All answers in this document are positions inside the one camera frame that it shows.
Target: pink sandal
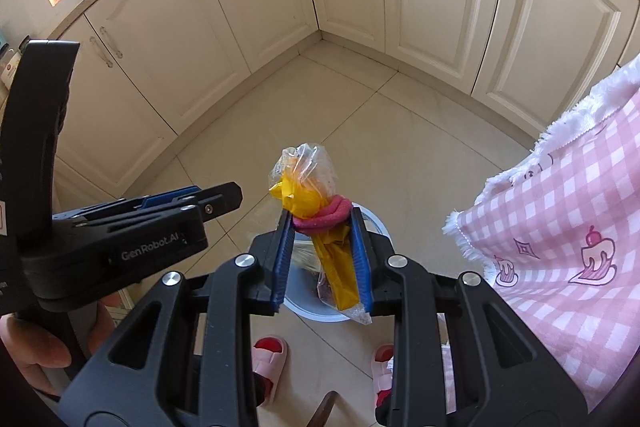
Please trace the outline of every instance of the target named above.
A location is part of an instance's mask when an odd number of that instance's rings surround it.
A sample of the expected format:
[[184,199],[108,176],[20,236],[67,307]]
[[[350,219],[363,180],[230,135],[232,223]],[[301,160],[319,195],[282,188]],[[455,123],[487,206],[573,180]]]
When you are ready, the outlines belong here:
[[281,353],[274,353],[269,349],[262,349],[261,347],[251,348],[251,361],[254,373],[257,373],[261,377],[268,378],[273,384],[269,396],[264,398],[262,406],[270,405],[273,402],[273,397],[276,394],[278,388],[278,381],[284,368],[284,363],[287,360],[287,351],[289,346],[284,339],[277,337],[276,335],[268,335],[256,341],[258,344],[262,340],[273,339],[280,344],[282,349]]
[[385,344],[380,346],[373,352],[371,356],[371,375],[373,376],[373,405],[378,404],[378,393],[380,391],[389,391],[392,386],[394,372],[386,367],[388,360],[378,362],[376,359],[381,357],[385,351],[391,349],[393,352],[393,344]]

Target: pink scrunchie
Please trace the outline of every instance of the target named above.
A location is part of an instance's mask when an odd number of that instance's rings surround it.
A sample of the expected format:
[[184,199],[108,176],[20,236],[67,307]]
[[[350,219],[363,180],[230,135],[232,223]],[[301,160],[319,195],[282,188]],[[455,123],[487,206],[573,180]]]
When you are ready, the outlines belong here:
[[296,230],[305,235],[328,232],[338,223],[346,221],[353,205],[347,198],[336,194],[331,202],[314,216],[308,219],[293,218]]

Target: red sock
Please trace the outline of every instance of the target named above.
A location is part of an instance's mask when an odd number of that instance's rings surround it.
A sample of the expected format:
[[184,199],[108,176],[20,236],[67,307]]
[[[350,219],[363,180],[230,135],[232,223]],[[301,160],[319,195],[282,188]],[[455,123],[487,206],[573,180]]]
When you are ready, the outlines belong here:
[[[277,339],[273,337],[266,337],[264,339],[260,339],[254,344],[254,347],[258,349],[266,349],[267,351],[271,351],[272,353],[282,353],[282,346],[280,345]],[[269,395],[271,394],[271,390],[273,389],[273,382],[262,375],[258,375],[262,378],[264,382],[264,399],[267,400]]]
[[[392,347],[385,349],[381,354],[376,356],[376,362],[388,362],[394,355],[394,350]],[[387,389],[386,391],[380,391],[378,393],[378,399],[376,400],[376,407],[380,407],[382,402],[385,400],[387,396],[391,394],[391,389]]]

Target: human hand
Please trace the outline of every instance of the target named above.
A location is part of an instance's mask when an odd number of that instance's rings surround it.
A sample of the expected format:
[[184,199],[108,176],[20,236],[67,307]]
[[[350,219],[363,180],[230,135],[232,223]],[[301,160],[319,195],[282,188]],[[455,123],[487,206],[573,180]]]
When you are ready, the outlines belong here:
[[[100,299],[94,327],[87,339],[89,351],[94,354],[114,330],[113,319],[104,306],[118,306],[117,293]],[[57,394],[41,367],[62,368],[71,363],[69,350],[49,331],[14,315],[0,317],[0,339],[23,377],[32,387],[48,394]]]

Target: yellow plastic bag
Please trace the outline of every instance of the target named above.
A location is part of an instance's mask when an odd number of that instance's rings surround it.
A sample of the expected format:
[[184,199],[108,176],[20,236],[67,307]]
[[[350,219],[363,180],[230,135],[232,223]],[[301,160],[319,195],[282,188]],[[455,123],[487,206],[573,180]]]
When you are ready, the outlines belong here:
[[[324,147],[305,143],[282,151],[270,174],[269,192],[293,216],[308,219],[331,202],[335,178],[334,166]],[[349,225],[340,223],[328,232],[311,236],[338,311],[360,302],[349,232]]]

